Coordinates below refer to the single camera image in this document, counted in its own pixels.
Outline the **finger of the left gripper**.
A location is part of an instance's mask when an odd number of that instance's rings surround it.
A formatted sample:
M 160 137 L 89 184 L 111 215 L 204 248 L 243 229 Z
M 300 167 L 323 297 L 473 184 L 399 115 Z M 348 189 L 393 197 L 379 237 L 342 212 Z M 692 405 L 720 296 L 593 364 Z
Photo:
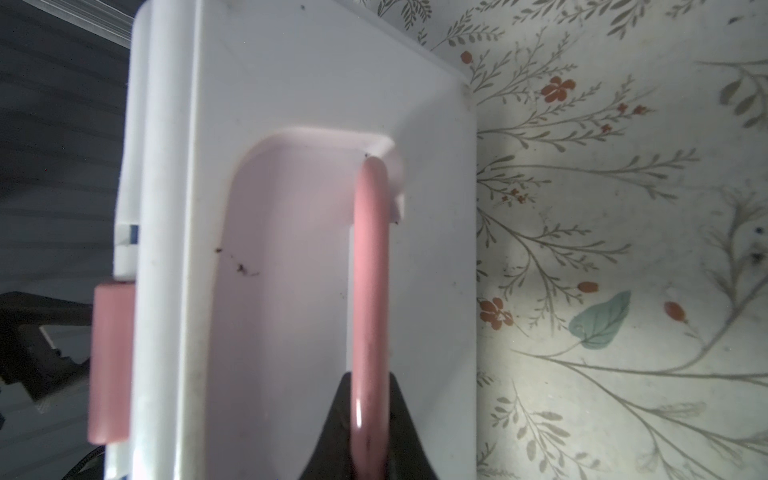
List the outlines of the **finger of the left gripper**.
M 1 295 L 1 380 L 21 384 L 34 402 L 86 382 L 90 361 L 62 355 L 46 326 L 89 327 L 93 306 L 24 292 Z

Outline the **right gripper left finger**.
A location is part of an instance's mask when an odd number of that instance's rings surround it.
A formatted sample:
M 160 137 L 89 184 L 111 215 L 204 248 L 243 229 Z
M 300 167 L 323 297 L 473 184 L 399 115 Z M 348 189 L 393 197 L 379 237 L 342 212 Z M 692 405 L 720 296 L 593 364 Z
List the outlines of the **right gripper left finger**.
M 339 382 L 319 439 L 300 480 L 351 480 L 354 467 L 350 454 L 351 373 Z

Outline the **white blue plastic toolbox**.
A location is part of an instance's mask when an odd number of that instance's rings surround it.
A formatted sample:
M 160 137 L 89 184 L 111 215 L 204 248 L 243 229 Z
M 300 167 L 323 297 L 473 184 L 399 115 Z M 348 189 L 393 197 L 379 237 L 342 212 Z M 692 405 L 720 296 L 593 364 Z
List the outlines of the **white blue plastic toolbox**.
M 381 159 L 389 346 L 440 479 L 476 477 L 476 115 L 351 1 L 147 1 L 132 29 L 89 438 L 108 479 L 296 479 L 352 365 L 353 205 Z

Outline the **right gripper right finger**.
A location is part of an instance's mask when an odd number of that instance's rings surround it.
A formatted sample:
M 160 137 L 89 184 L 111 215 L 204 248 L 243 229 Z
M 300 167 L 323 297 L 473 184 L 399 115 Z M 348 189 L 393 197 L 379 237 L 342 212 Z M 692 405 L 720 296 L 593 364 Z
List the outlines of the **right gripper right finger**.
M 399 383 L 389 374 L 390 417 L 387 453 L 388 480 L 437 480 L 423 449 Z

